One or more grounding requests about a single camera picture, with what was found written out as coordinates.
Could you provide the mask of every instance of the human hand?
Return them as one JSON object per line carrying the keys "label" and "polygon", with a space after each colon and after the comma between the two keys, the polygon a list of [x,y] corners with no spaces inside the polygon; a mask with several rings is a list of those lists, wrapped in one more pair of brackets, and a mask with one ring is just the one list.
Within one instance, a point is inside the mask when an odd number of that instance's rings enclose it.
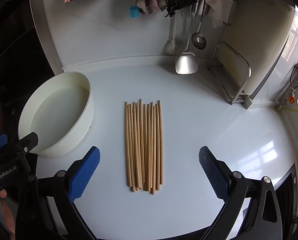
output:
{"label": "human hand", "polygon": [[6,196],[7,196],[7,192],[4,189],[2,191],[0,191],[1,212],[5,219],[7,228],[10,233],[10,240],[15,240],[16,239],[16,235],[15,235],[16,223],[15,223],[15,219],[13,217],[13,214],[12,214],[10,208],[4,201],[4,198]]}

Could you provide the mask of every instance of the white bowl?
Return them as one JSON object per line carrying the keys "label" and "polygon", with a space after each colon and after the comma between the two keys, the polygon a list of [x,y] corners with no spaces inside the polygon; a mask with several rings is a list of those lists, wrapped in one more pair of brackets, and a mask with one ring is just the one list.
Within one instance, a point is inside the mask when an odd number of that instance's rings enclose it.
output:
{"label": "white bowl", "polygon": [[19,139],[38,135],[32,153],[47,157],[66,154],[83,139],[94,115],[91,86],[85,75],[68,72],[43,83],[22,110]]}

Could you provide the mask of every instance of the kitchen counter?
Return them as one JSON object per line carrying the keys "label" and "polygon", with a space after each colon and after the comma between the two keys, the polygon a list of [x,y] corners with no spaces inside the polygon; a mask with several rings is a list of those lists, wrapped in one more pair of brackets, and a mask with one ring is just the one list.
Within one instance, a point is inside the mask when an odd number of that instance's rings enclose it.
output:
{"label": "kitchen counter", "polygon": [[[217,199],[198,153],[208,146],[214,156],[247,178],[269,176],[273,184],[295,162],[294,150],[278,112],[229,105],[210,72],[177,75],[174,66],[126,66],[80,71],[91,82],[95,115],[84,139],[58,158],[39,156],[38,178],[53,176],[100,149],[100,164],[75,205],[96,237],[152,240],[204,228],[223,201]],[[124,102],[161,100],[164,185],[156,195],[131,192],[126,182]],[[230,237],[238,232],[242,210]],[[61,225],[59,215],[55,214]]]}

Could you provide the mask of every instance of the backsplash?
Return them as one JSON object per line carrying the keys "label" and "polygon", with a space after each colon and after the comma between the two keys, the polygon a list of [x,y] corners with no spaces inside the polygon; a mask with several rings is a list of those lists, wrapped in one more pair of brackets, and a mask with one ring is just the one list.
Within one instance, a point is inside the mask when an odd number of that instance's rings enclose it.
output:
{"label": "backsplash", "polygon": [[[284,0],[294,5],[291,0]],[[166,11],[151,16],[130,18],[129,9],[135,0],[44,0],[46,17],[57,52],[64,68],[105,59],[167,54],[165,45],[170,39],[173,18]],[[198,26],[196,17],[193,30]],[[183,49],[190,25],[188,8],[178,11],[176,42]],[[189,49],[198,58],[211,59],[223,28],[213,28],[209,17],[202,25],[207,40],[204,50],[190,43]],[[292,31],[287,55],[279,59],[268,81],[255,100],[272,100],[289,78],[291,68],[298,62],[298,25]]]}

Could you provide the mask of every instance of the chopstick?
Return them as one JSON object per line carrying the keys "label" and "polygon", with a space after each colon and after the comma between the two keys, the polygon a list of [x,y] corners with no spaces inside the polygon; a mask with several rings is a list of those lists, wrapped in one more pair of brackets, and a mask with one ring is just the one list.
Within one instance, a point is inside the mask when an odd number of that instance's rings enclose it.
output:
{"label": "chopstick", "polygon": [[139,152],[138,152],[138,135],[137,135],[137,111],[136,111],[136,103],[133,102],[133,131],[134,131],[134,144],[135,144],[135,160],[136,160],[136,174],[137,174],[137,187],[142,188],[142,180],[141,180],[141,165],[139,160]]}
{"label": "chopstick", "polygon": [[147,188],[147,180],[148,180],[148,155],[147,155],[147,130],[148,130],[148,127],[147,127],[147,105],[145,104],[144,105],[144,134],[143,134],[143,137],[144,137],[144,156],[145,156],[145,191],[148,191],[148,188]]}
{"label": "chopstick", "polygon": [[159,136],[160,136],[160,184],[163,184],[163,139],[162,139],[162,112],[161,101],[158,101],[159,108]]}
{"label": "chopstick", "polygon": [[125,155],[127,185],[133,192],[156,194],[163,184],[161,102],[125,102]]}
{"label": "chopstick", "polygon": [[156,106],[153,106],[153,150],[152,150],[152,189],[151,193],[156,193]]}
{"label": "chopstick", "polygon": [[147,191],[149,191],[152,187],[150,184],[150,162],[151,162],[151,107],[148,104],[147,106]]}
{"label": "chopstick", "polygon": [[145,153],[144,153],[144,120],[143,112],[144,106],[142,104],[142,99],[139,100],[139,119],[140,119],[140,154],[141,154],[141,173],[142,173],[142,183],[145,183]]}
{"label": "chopstick", "polygon": [[135,186],[136,190],[139,190],[138,187],[138,176],[137,176],[137,167],[136,167],[136,148],[135,148],[135,133],[133,130],[133,105],[130,106],[130,126],[131,126],[131,142],[132,142],[132,156],[133,156],[133,170],[134,170],[134,177],[135,177]]}
{"label": "chopstick", "polygon": [[136,119],[137,119],[137,146],[138,146],[138,164],[140,171],[140,186],[142,189],[142,167],[141,167],[141,147],[140,147],[140,123],[139,123],[139,105],[136,103]]}
{"label": "chopstick", "polygon": [[158,104],[156,104],[156,190],[160,190],[160,123]]}
{"label": "chopstick", "polygon": [[132,191],[136,192],[135,184],[135,172],[134,172],[134,161],[132,154],[132,137],[131,137],[131,118],[130,118],[130,105],[128,105],[128,140],[129,140],[129,161],[130,161],[130,172],[131,172],[131,187]]}
{"label": "chopstick", "polygon": [[153,181],[152,181],[152,168],[153,168],[153,129],[154,129],[154,125],[153,125],[153,102],[151,102],[150,104],[150,167],[149,167],[149,183],[150,183],[150,188],[152,188],[153,185]]}
{"label": "chopstick", "polygon": [[131,167],[130,167],[130,152],[129,152],[129,128],[128,128],[128,102],[125,102],[125,140],[126,140],[126,171],[127,171],[127,184],[132,187],[131,182]]}

